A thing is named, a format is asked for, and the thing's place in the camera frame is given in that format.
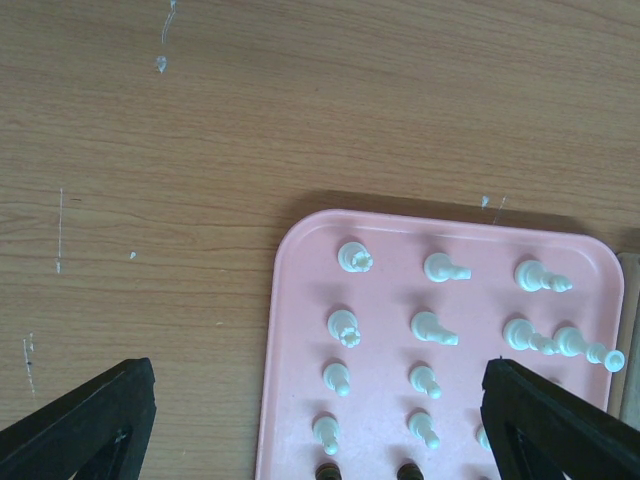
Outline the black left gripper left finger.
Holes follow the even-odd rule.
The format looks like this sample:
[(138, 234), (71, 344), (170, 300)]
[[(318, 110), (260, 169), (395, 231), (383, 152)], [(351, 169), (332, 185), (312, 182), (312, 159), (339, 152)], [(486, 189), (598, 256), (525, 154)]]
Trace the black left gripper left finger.
[(137, 479), (156, 414), (148, 358), (127, 359), (1, 431), (3, 479)]

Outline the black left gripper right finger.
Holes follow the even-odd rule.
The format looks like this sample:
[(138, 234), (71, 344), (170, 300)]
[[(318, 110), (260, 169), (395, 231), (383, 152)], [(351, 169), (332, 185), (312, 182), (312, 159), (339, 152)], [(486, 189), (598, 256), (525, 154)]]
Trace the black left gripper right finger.
[(481, 418), (503, 479), (637, 479), (639, 431), (510, 359), (492, 359)]

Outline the white queen piece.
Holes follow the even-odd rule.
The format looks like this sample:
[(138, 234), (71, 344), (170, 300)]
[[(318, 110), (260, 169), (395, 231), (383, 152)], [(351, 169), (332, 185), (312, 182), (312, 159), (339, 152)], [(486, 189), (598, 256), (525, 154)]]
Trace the white queen piece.
[(598, 342), (587, 342), (581, 331), (575, 327), (562, 327), (558, 329), (553, 340), (557, 343), (559, 351), (566, 357), (584, 355), (588, 362), (601, 364), (604, 368), (616, 373), (625, 366), (625, 355), (622, 351), (609, 349)]

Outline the white king piece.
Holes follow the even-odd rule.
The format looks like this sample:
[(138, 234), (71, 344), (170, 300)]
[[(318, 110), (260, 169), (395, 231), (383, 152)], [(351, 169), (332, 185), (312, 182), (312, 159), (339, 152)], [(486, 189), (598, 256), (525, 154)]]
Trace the white king piece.
[(540, 290), (564, 293), (573, 288), (572, 282), (566, 276), (547, 270), (537, 260), (521, 262), (515, 269), (514, 279), (522, 290), (530, 293)]

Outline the white bishop back row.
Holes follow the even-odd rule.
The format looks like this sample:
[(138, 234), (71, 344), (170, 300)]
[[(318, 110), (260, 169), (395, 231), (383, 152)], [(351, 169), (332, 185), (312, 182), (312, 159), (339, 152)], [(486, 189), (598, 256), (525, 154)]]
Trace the white bishop back row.
[(469, 268), (455, 265), (450, 257), (442, 252), (429, 255), (423, 265), (426, 277), (435, 283), (449, 280), (470, 280), (472, 272)]

